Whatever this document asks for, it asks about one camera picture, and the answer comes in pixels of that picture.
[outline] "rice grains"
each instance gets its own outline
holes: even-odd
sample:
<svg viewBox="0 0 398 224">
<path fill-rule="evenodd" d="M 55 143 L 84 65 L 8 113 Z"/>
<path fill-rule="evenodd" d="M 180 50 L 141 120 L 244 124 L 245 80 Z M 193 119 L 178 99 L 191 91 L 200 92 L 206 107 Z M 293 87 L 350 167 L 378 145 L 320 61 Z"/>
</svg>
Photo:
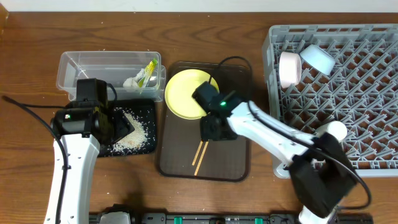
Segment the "rice grains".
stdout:
<svg viewBox="0 0 398 224">
<path fill-rule="evenodd" d="M 136 151 L 140 149 L 147 141 L 148 133 L 142 127 L 142 124 L 131 114 L 124 112 L 125 117 L 134 126 L 134 131 L 128 134 L 122 140 L 113 145 L 113 152 L 123 152 L 123 149 Z"/>
</svg>

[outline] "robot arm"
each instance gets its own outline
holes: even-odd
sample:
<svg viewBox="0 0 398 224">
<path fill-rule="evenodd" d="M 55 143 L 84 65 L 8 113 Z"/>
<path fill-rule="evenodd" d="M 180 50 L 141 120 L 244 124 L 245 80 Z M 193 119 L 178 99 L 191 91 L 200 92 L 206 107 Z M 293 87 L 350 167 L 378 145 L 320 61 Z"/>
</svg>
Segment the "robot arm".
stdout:
<svg viewBox="0 0 398 224">
<path fill-rule="evenodd" d="M 113 110 L 106 87 L 107 83 L 101 80 L 78 80 L 76 101 L 58 110 L 51 120 L 65 149 L 68 170 L 62 187 L 64 164 L 60 146 L 54 141 L 55 166 L 45 224 L 88 223 L 91 183 L 100 145 L 113 144 L 134 130 L 122 112 Z M 57 212 L 60 222 L 56 220 Z"/>
<path fill-rule="evenodd" d="M 304 204 L 300 214 L 302 223 L 326 223 L 340 200 L 356 185 L 350 173 L 355 171 L 332 135 L 325 133 L 316 138 L 297 131 L 233 92 L 226 96 L 219 94 L 208 82 L 202 83 L 192 97 L 207 113 L 200 120 L 202 140 L 232 140 L 242 135 L 288 164 L 295 193 Z M 325 160 L 325 165 L 315 171 L 313 159 Z"/>
<path fill-rule="evenodd" d="M 253 102 L 250 101 L 249 103 L 251 104 L 252 110 L 254 110 L 263 121 L 269 123 L 280 131 L 283 131 L 285 134 L 295 137 L 296 139 L 301 139 L 308 144 L 313 144 L 313 136 L 311 134 L 297 131 L 286 124 L 277 121 L 268 114 L 265 114 Z M 248 103 L 239 104 L 231 113 L 231 116 L 227 117 L 227 121 L 232 131 L 238 135 L 242 135 L 253 140 L 276 156 L 284 164 L 292 163 L 294 156 L 302 155 L 307 151 L 306 147 L 294 144 L 292 141 L 289 141 L 285 137 L 261 124 L 249 111 Z"/>
</svg>

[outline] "brown tray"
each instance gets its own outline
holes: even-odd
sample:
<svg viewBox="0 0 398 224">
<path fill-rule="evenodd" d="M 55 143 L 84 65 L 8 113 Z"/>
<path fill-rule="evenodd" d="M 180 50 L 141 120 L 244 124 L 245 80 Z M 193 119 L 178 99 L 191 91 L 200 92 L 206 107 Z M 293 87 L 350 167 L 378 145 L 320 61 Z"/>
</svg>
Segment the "brown tray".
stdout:
<svg viewBox="0 0 398 224">
<path fill-rule="evenodd" d="M 208 63 L 177 62 L 169 77 L 193 68 L 211 73 L 216 66 Z M 229 93 L 236 90 L 244 95 L 248 86 L 249 73 L 245 67 L 239 65 L 223 65 L 214 78 L 220 92 Z M 234 141 L 210 141 L 198 175 L 194 176 L 199 160 L 197 159 L 195 166 L 192 165 L 200 143 L 199 121 L 199 119 L 179 118 L 167 108 L 164 134 L 160 140 L 162 147 L 159 147 L 157 151 L 156 166 L 159 172 L 167 177 L 230 182 L 245 179 L 250 169 L 250 145 L 244 137 L 239 137 Z"/>
</svg>

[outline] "clear plastic container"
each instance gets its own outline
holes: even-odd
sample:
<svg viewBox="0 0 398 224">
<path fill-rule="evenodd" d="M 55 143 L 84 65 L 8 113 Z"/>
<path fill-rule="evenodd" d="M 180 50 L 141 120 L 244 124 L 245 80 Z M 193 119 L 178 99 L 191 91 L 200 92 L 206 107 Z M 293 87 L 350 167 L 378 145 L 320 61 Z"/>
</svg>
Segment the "clear plastic container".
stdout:
<svg viewBox="0 0 398 224">
<path fill-rule="evenodd" d="M 123 88 L 124 81 L 135 77 L 152 59 L 156 59 L 158 64 L 148 85 L 145 88 Z M 161 63 L 158 52 L 64 52 L 58 68 L 57 88 L 67 91 L 69 100 L 74 100 L 78 79 L 97 78 L 112 84 L 119 100 L 148 98 L 162 101 L 166 69 Z M 113 92 L 108 88 L 108 99 L 113 98 Z"/>
</svg>

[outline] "gray dish rack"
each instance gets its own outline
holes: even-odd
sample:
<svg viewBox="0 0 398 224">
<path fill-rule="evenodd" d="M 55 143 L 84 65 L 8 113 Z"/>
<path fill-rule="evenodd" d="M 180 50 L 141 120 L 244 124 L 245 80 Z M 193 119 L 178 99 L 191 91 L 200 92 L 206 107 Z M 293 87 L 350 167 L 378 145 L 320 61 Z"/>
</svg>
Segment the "gray dish rack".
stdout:
<svg viewBox="0 0 398 224">
<path fill-rule="evenodd" d="M 302 61 L 300 83 L 281 89 L 280 54 L 310 44 L 335 58 L 331 74 Z M 262 56 L 271 116 L 311 134 L 341 121 L 348 128 L 343 149 L 361 177 L 398 176 L 398 24 L 272 26 Z M 289 178 L 276 157 L 272 166 Z"/>
</svg>

